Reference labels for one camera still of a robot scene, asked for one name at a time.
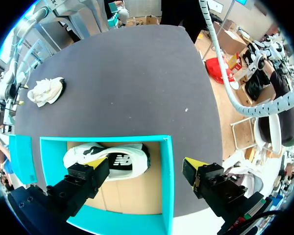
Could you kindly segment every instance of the dark gray table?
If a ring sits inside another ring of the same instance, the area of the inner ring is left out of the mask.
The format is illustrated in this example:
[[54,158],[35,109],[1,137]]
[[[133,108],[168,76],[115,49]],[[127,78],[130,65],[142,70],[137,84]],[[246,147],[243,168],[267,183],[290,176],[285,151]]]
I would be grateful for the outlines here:
[[184,29],[143,25],[111,30],[75,43],[40,65],[37,80],[64,77],[67,89],[38,108],[21,94],[15,132],[32,136],[38,185],[45,187],[40,136],[108,137],[171,135],[174,216],[202,210],[181,173],[184,157],[221,164],[216,101],[200,56]]

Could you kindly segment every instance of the white spiral cable wrap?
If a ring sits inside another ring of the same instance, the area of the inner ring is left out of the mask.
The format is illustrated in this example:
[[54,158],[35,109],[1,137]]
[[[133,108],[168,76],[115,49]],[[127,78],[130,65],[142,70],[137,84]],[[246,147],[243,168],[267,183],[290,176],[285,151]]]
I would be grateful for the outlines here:
[[226,74],[222,54],[220,51],[219,42],[218,42],[217,35],[216,35],[216,31],[213,27],[213,23],[210,18],[207,0],[199,0],[199,4],[200,4],[201,11],[204,15],[204,18],[206,20],[206,23],[207,23],[207,26],[208,26],[208,29],[209,29],[209,32],[210,32],[210,35],[212,38],[212,42],[213,42],[215,49],[216,49],[216,54],[217,54],[218,62],[220,65],[226,93],[229,96],[229,99],[230,99],[232,105],[234,106],[234,108],[239,113],[241,113],[245,116],[260,118],[260,117],[269,116],[271,114],[278,114],[282,111],[289,110],[290,108],[294,107],[294,90],[292,92],[286,93],[284,96],[281,96],[275,100],[269,101],[266,104],[261,104],[261,105],[257,105],[257,106],[253,106],[253,107],[244,106],[237,101],[236,97],[233,94],[233,91],[231,89],[231,86],[230,86],[230,83],[229,83],[229,80],[228,80],[228,77]]

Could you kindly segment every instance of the wooden floor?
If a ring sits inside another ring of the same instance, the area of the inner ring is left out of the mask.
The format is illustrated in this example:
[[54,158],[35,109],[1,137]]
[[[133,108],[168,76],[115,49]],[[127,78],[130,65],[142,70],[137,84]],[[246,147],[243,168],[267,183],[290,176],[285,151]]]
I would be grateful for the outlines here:
[[[146,24],[146,18],[140,17],[136,18],[137,23]],[[126,26],[133,26],[133,19],[128,20]],[[201,55],[204,56],[207,48],[209,47],[211,41],[206,36],[205,33],[201,33],[195,43],[195,47],[200,51]],[[206,59],[216,57],[216,53],[211,49],[209,50]],[[235,151],[234,138],[232,133],[231,123],[237,122],[244,119],[244,116],[238,113],[232,106],[223,84],[217,83],[214,79],[210,77],[211,86],[216,98],[220,126],[221,126],[221,135],[222,135],[222,149],[223,149],[223,160],[231,156]],[[252,132],[248,122],[238,124],[235,128],[236,139],[238,140],[238,147],[248,146],[252,143]]]

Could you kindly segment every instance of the shoe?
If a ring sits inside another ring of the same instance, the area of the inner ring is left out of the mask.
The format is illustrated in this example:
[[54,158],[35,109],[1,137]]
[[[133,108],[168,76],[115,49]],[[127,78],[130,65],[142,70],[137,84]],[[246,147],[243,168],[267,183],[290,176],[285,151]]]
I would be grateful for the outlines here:
[[127,180],[143,174],[150,167],[148,149],[142,143],[103,147],[96,142],[85,143],[67,151],[63,158],[65,168],[74,163],[89,164],[107,157],[110,174],[106,181]]
[[66,83],[64,78],[44,79],[36,82],[37,85],[27,93],[27,97],[38,107],[47,102],[53,104],[64,92]]

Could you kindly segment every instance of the chair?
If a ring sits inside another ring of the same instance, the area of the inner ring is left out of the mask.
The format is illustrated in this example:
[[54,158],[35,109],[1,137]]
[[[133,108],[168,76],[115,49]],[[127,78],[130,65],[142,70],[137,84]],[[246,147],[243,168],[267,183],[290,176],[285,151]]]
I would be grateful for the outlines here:
[[[278,114],[273,114],[269,116],[269,129],[270,129],[270,136],[271,136],[271,148],[268,147],[268,143],[266,143],[260,135],[260,130],[259,130],[259,119],[255,118],[255,123],[254,123],[254,131],[252,131],[252,127],[251,127],[251,119],[254,117],[248,117],[245,118],[241,121],[237,121],[234,123],[231,123],[230,125],[232,126],[232,131],[233,131],[233,136],[234,136],[234,143],[235,143],[235,147],[238,150],[244,150],[247,148],[251,148],[254,146],[259,146],[260,149],[266,149],[270,152],[273,152],[274,154],[279,154],[281,152],[282,149],[282,136],[281,136],[281,127],[280,127],[280,120],[279,120],[279,116]],[[245,121],[249,121],[249,126],[250,126],[250,130],[253,133],[252,134],[252,140],[255,141],[255,143],[246,146],[244,148],[239,148],[237,146],[237,141],[236,141],[236,136],[235,136],[235,125],[245,122]]]

